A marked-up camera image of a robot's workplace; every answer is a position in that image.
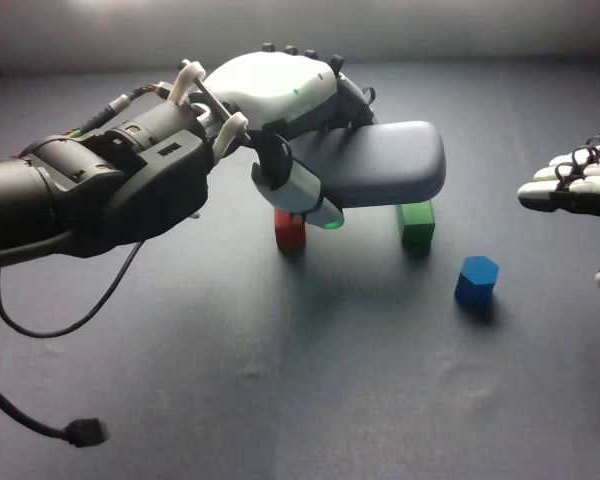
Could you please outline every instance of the blue block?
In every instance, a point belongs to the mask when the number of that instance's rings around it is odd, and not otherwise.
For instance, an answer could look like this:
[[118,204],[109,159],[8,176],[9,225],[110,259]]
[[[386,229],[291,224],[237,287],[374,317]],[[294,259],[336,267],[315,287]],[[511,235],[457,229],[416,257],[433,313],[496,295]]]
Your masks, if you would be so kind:
[[466,258],[456,285],[456,299],[470,308],[486,307],[499,271],[500,267],[487,257]]

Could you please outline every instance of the white wall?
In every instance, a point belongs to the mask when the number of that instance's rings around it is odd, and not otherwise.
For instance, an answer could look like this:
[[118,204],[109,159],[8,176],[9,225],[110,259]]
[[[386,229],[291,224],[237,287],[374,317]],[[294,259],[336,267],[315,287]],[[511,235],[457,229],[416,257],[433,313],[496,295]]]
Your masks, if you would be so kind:
[[217,65],[262,42],[348,61],[600,50],[600,0],[0,0],[7,73]]

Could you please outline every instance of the green rectangular block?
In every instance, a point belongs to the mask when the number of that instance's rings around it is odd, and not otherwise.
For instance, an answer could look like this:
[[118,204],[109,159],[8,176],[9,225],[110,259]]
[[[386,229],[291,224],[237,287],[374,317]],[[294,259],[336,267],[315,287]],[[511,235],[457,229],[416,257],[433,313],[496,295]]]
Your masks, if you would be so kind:
[[428,251],[436,228],[431,201],[396,205],[396,210],[402,245],[409,250]]

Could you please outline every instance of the gray table surface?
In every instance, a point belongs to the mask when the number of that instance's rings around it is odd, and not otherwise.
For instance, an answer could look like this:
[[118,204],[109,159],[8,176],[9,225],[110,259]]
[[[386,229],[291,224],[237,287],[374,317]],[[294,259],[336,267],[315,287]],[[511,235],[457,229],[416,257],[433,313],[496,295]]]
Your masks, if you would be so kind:
[[[600,130],[600,67],[568,62],[349,66],[381,122],[437,125],[447,182],[424,261],[391,207],[347,211],[281,256],[251,152],[209,179],[199,220],[147,242],[102,312],[32,340],[0,322],[0,389],[76,450],[0,412],[1,479],[600,479],[600,219],[523,209],[518,186]],[[0,158],[173,72],[0,80]],[[138,101],[130,113],[150,104]],[[129,247],[5,270],[11,314],[84,314]],[[460,310],[463,259],[500,265],[489,318]]]

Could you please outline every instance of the red block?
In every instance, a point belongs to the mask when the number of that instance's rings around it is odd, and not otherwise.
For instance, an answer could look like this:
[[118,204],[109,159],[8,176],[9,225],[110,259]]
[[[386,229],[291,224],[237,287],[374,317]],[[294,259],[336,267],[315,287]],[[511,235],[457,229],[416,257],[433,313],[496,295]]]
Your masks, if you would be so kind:
[[276,243],[282,251],[304,248],[307,236],[304,220],[299,215],[293,215],[282,210],[275,210]]

